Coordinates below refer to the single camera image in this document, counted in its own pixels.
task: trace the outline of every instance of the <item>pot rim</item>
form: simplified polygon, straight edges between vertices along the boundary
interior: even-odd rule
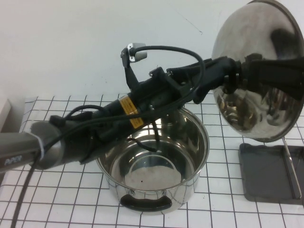
[[[199,164],[199,167],[192,173],[191,176],[189,176],[187,179],[185,179],[184,181],[182,181],[181,183],[179,184],[176,184],[176,185],[173,185],[172,187],[169,187],[169,188],[165,188],[165,189],[159,189],[159,190],[139,190],[139,189],[135,189],[135,188],[132,188],[132,187],[129,187],[127,185],[124,185],[124,184],[121,184],[119,183],[117,180],[115,180],[115,178],[113,178],[102,166],[101,162],[100,162],[100,159],[97,158],[96,159],[96,162],[97,162],[97,165],[99,166],[99,168],[103,171],[103,173],[109,178],[111,179],[112,181],[114,181],[116,184],[120,185],[120,186],[123,186],[127,189],[130,189],[130,190],[133,190],[133,191],[136,191],[136,192],[144,192],[144,193],[153,193],[153,192],[164,192],[164,191],[168,191],[168,190],[171,190],[171,189],[174,189],[174,188],[177,188],[179,186],[182,186],[183,184],[189,182],[190,180],[194,179],[194,177],[199,174],[199,172],[201,171],[201,169],[204,167],[204,165],[206,164],[207,162],[207,159],[208,159],[208,156],[209,156],[209,151],[210,151],[210,141],[209,141],[209,135],[208,135],[208,132],[207,132],[207,129],[205,128],[204,124],[202,123],[202,121],[195,115],[193,114],[192,112],[190,112],[188,109],[186,108],[181,108],[178,110],[180,113],[184,114],[187,118],[190,118],[195,124],[196,126],[198,127],[200,133],[202,135],[205,135],[206,137],[206,141],[205,141],[205,148],[204,150],[206,151],[201,163]]]

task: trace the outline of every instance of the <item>white wall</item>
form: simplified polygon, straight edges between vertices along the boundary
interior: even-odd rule
[[[0,90],[19,125],[23,98],[126,92],[120,52],[131,42],[170,45],[211,56],[225,19],[249,0],[2,0]],[[303,0],[281,0],[304,28]],[[157,65],[189,63],[149,52],[133,66],[140,80]]]

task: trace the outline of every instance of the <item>white grid tablecloth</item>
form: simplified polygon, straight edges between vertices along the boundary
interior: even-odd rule
[[[79,105],[104,106],[119,95],[50,96],[28,99],[20,131],[51,115],[66,115]],[[302,206],[256,203],[244,197],[238,148],[261,143],[244,138],[221,118],[212,94],[201,105],[186,104],[207,128],[210,153],[198,187],[187,204],[160,216],[134,213],[119,205],[96,162],[77,162],[35,171],[22,204],[23,228],[303,228]],[[304,113],[286,136],[303,145]],[[283,145],[279,140],[266,145]],[[0,228],[8,228],[29,166],[6,173],[0,187]]]

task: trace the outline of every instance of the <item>yellow warning label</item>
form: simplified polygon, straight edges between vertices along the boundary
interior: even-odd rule
[[[123,107],[124,112],[127,115],[138,114],[138,111],[131,101],[131,99],[126,95],[119,99],[120,105]],[[136,129],[143,125],[143,120],[141,118],[130,119],[133,128]]]

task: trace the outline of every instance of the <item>metal rod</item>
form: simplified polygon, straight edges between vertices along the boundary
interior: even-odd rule
[[[301,199],[302,198],[302,192],[301,192],[300,184],[299,184],[299,181],[298,181],[298,177],[297,177],[297,175],[295,173],[295,168],[294,168],[293,160],[291,159],[291,155],[290,155],[290,152],[289,152],[288,145],[287,145],[285,137],[283,137],[283,142],[284,142],[285,151],[287,153],[287,156],[289,158],[289,162],[290,162],[290,165],[291,165],[291,168],[292,168],[292,171],[293,171],[293,175],[295,176],[296,184],[297,184],[298,189],[300,191],[300,197],[299,197],[299,199]]]

